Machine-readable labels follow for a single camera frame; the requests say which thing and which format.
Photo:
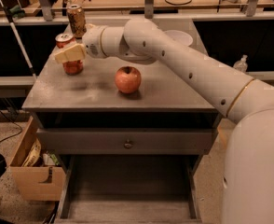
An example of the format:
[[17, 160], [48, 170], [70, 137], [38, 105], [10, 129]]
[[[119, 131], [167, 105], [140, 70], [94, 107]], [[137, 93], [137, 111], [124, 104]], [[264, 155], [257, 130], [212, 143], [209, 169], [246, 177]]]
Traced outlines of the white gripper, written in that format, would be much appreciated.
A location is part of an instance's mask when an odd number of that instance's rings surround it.
[[54, 54], [54, 59], [57, 63], [83, 60], [86, 52], [93, 58], [104, 59], [107, 57], [102, 48], [102, 34], [105, 26], [96, 26], [95, 24], [88, 23], [85, 27], [87, 31], [82, 36], [82, 43], [86, 51], [82, 44], [67, 45]]

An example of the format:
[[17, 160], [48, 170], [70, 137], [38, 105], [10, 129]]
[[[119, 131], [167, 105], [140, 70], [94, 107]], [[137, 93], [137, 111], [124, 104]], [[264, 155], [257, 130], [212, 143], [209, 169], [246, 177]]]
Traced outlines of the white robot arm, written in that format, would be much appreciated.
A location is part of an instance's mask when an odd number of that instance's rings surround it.
[[57, 62], [116, 56], [166, 64], [235, 122], [226, 150], [222, 224], [274, 224], [274, 87], [184, 46], [145, 18], [122, 27], [91, 25]]

